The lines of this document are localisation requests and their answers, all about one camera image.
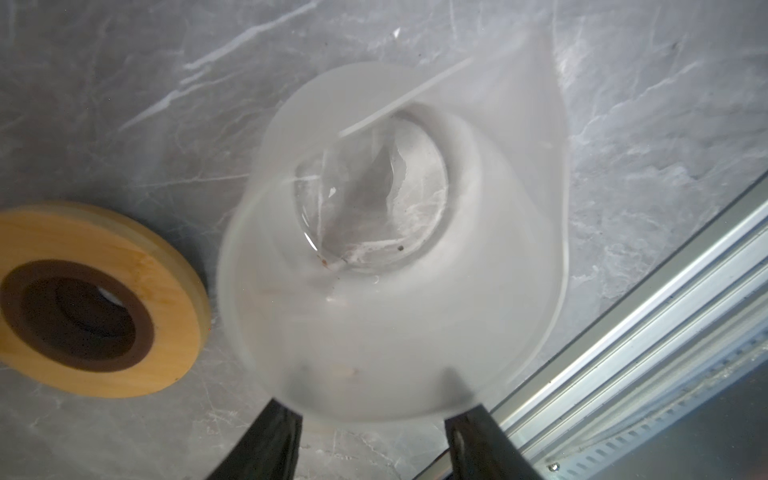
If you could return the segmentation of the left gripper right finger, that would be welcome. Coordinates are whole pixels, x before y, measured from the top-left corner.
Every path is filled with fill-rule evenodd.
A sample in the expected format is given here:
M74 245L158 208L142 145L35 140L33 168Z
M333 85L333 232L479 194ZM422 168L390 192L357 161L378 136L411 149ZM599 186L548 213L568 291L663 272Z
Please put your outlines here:
M542 480L483 405L444 422L452 478Z

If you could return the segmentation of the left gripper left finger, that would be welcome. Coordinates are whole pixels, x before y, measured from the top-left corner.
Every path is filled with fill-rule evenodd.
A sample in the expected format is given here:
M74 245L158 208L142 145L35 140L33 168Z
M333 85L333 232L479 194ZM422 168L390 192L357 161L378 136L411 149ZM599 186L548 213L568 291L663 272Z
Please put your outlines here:
M272 399L208 480L291 480L303 418Z

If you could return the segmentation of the frosted glass carafe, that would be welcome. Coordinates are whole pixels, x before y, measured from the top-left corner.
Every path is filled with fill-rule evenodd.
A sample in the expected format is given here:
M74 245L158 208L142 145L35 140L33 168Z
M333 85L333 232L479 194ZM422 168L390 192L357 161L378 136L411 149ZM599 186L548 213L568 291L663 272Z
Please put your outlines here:
M270 122L221 247L218 306L245 367L327 421L489 403L563 304L567 140L537 28L441 69L310 80Z

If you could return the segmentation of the wooden ring dripper stand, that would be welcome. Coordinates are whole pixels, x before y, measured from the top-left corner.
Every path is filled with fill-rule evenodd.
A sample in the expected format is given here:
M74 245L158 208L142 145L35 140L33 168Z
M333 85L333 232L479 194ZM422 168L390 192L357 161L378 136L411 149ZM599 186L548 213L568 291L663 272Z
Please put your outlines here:
M83 396L152 394L193 366L211 330L204 285L158 234L104 208L1 214L1 360Z

